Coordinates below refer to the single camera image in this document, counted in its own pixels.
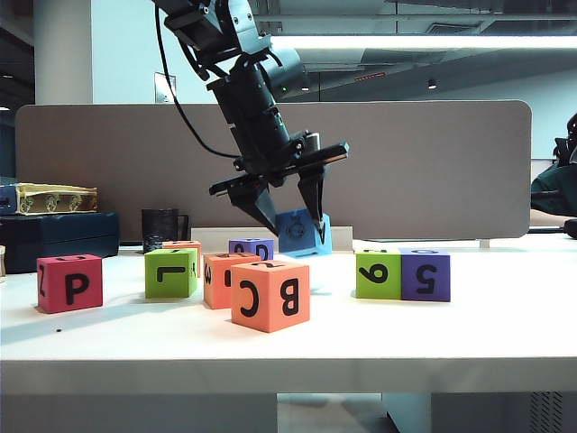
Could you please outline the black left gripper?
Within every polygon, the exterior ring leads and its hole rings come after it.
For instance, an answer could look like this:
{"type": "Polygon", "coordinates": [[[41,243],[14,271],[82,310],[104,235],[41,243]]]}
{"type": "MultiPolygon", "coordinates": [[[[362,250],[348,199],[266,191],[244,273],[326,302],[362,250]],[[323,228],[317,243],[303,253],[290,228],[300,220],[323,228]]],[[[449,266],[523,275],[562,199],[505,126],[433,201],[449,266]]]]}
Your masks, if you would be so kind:
{"type": "Polygon", "coordinates": [[[234,161],[243,175],[212,185],[209,194],[228,192],[231,204],[238,207],[269,230],[277,230],[276,209],[269,184],[277,188],[287,176],[298,173],[298,189],[315,227],[324,227],[322,196],[325,166],[348,157],[346,141],[322,147],[320,134],[301,131],[289,137],[284,147],[273,149],[268,156],[243,156],[234,161]]]}

